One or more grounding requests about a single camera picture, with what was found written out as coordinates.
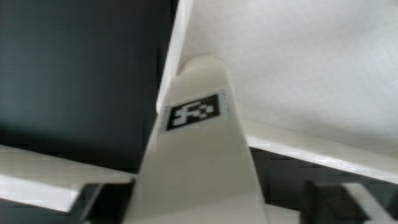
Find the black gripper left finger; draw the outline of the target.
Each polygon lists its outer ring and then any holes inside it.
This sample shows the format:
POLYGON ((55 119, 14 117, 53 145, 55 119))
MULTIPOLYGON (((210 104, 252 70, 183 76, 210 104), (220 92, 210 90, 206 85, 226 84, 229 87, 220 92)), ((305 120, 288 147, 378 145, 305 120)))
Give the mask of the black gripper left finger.
POLYGON ((67 213, 67 224, 121 224, 133 183, 89 183, 67 213))

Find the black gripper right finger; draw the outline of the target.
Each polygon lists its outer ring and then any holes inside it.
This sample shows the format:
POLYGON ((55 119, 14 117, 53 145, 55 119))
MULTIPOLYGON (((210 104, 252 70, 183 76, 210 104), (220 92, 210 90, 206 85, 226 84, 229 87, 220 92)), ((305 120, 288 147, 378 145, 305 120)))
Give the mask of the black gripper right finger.
POLYGON ((398 187, 384 193, 357 182, 307 181, 298 224, 398 224, 398 187))

